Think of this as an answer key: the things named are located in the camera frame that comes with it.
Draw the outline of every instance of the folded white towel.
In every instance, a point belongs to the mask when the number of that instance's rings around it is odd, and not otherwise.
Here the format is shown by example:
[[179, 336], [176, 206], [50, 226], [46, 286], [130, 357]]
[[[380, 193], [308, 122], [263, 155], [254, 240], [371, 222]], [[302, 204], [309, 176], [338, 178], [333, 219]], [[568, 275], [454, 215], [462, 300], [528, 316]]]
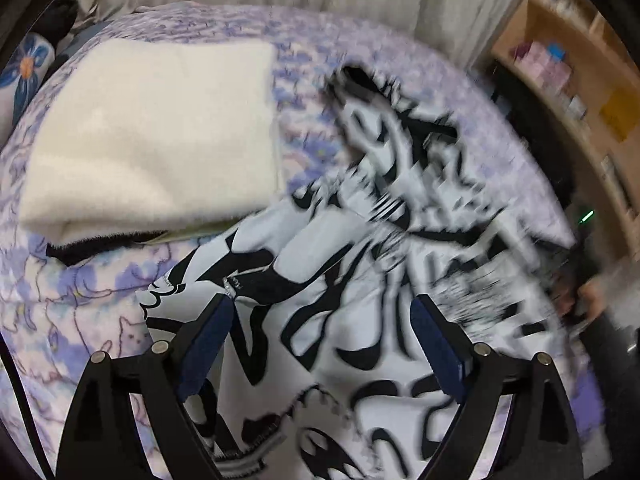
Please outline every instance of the folded white towel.
[[20, 223], [64, 245], [247, 214], [280, 188], [275, 48], [109, 40], [42, 122]]

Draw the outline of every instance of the person's hand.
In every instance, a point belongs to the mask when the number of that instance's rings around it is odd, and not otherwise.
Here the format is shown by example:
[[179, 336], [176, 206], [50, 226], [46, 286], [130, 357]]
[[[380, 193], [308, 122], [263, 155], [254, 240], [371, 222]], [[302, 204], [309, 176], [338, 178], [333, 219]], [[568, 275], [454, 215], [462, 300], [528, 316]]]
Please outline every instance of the person's hand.
[[[573, 285], [564, 277], [557, 276], [553, 288], [553, 301], [558, 316], [564, 317], [574, 307], [575, 301], [571, 293]], [[606, 303], [598, 286], [597, 278], [592, 278], [578, 289], [578, 296], [584, 301], [587, 320], [596, 319], [604, 312]]]
[[569, 312], [571, 312], [572, 307], [574, 306], [574, 297], [571, 294], [571, 285], [565, 280], [562, 276], [556, 276], [556, 280], [554, 282], [552, 297], [554, 302], [554, 307], [556, 308], [556, 312], [558, 316], [564, 317]]
[[587, 320], [593, 321], [604, 312], [606, 307], [604, 295], [602, 294], [596, 278], [589, 280], [578, 289], [578, 295], [587, 307]]

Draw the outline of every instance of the blue gripper pad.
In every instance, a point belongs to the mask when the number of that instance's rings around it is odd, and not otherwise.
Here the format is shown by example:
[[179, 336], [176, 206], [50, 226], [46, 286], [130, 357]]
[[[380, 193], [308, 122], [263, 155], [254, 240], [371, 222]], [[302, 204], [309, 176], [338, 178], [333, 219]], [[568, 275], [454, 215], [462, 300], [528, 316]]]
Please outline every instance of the blue gripper pad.
[[175, 391], [180, 402], [200, 391], [226, 335], [231, 330], [234, 312], [233, 301], [225, 296], [189, 346], [182, 359], [180, 379]]
[[470, 371], [469, 365], [465, 365], [456, 354], [438, 323], [419, 298], [411, 302], [409, 320], [442, 391], [461, 404], [466, 397], [464, 379]]

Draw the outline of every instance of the metal screw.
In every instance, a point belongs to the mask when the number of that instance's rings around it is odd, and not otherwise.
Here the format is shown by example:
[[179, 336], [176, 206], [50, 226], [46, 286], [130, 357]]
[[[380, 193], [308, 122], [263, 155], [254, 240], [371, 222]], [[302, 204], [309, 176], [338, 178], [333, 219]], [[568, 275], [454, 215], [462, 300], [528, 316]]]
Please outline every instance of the metal screw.
[[97, 352], [91, 354], [90, 359], [92, 363], [98, 364], [104, 361], [105, 357], [107, 357], [107, 354], [105, 354], [105, 352], [103, 352], [102, 350], [98, 350]]
[[551, 356], [549, 354], [545, 354], [544, 352], [540, 352], [538, 354], [538, 362], [540, 364], [545, 365], [545, 366], [549, 366], [553, 362], [553, 359], [551, 358]]
[[491, 347], [487, 343], [476, 343], [474, 345], [476, 354], [487, 357], [491, 353]]
[[169, 349], [167, 341], [156, 341], [151, 345], [151, 351], [154, 354], [164, 354]]

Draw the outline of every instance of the black cable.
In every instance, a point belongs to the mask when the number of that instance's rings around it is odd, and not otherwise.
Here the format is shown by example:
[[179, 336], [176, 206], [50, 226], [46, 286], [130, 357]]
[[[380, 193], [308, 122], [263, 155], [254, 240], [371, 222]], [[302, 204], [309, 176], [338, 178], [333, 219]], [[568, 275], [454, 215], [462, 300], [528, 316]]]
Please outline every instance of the black cable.
[[11, 381], [11, 386], [14, 389], [15, 398], [18, 400], [18, 407], [22, 414], [24, 426], [27, 429], [27, 435], [29, 436], [31, 447], [33, 447], [33, 452], [36, 455], [36, 459], [38, 459], [38, 464], [40, 464], [40, 469], [42, 469], [44, 478], [46, 478], [46, 480], [55, 480], [49, 461], [44, 454], [44, 448], [42, 447], [40, 437], [38, 436], [38, 430], [36, 430], [33, 415], [31, 415], [29, 401], [27, 400], [27, 395], [24, 392], [24, 387], [22, 386], [18, 369], [15, 367], [14, 359], [11, 357], [9, 348], [4, 342], [2, 333], [0, 333], [0, 360], [2, 360], [6, 373], [9, 375], [9, 380]]

